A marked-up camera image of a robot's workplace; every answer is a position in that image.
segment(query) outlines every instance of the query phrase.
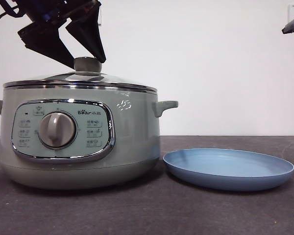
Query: pot base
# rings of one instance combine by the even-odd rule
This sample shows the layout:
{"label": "pot base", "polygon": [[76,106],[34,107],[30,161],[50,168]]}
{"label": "pot base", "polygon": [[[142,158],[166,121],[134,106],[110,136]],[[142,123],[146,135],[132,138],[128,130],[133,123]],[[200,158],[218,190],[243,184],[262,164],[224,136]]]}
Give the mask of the pot base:
{"label": "pot base", "polygon": [[152,169],[158,159],[114,167],[85,170],[36,170],[2,164],[13,181],[42,189],[86,189],[120,184],[135,179]]}

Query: pot body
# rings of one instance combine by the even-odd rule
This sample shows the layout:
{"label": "pot body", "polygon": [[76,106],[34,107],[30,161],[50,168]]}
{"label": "pot body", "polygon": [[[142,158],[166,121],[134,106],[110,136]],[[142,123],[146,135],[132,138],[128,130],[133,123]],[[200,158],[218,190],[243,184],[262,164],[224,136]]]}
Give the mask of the pot body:
{"label": "pot body", "polygon": [[[111,151],[101,159],[86,162],[41,162],[20,157],[12,142],[16,111],[24,103],[46,99],[105,104],[114,124]],[[5,88],[0,136],[2,167],[12,180],[36,188],[95,188],[134,179],[153,168],[160,156],[156,103],[156,93],[126,89]],[[80,145],[81,152],[85,147]]]}

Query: dark table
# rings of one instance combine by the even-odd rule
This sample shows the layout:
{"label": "dark table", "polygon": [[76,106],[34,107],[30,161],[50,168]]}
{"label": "dark table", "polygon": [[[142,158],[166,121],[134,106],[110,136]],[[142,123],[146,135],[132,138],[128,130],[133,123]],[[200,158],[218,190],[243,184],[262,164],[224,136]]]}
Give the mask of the dark table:
{"label": "dark table", "polygon": [[[294,164],[294,137],[162,137],[162,156],[193,147],[242,149]],[[294,174],[260,192],[182,182],[162,160],[123,185],[48,191],[10,181],[0,168],[0,235],[294,235]]]}

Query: plate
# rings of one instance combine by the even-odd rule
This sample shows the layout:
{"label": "plate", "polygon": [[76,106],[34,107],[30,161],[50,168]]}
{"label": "plate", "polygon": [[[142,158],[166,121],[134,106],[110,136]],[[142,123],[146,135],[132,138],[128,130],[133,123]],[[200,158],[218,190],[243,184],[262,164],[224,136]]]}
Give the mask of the plate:
{"label": "plate", "polygon": [[233,149],[194,148],[167,153],[169,172],[194,185],[232,191],[257,191],[286,182],[294,165],[274,156]]}

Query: electric hot pot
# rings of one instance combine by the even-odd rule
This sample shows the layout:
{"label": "electric hot pot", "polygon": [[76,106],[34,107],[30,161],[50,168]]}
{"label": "electric hot pot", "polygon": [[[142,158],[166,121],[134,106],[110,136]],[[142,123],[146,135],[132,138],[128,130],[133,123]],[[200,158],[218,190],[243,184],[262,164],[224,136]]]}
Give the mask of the electric hot pot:
{"label": "electric hot pot", "polygon": [[4,84],[1,165],[20,184],[46,189],[115,185],[143,175],[160,156],[159,117],[177,101],[91,70]]}

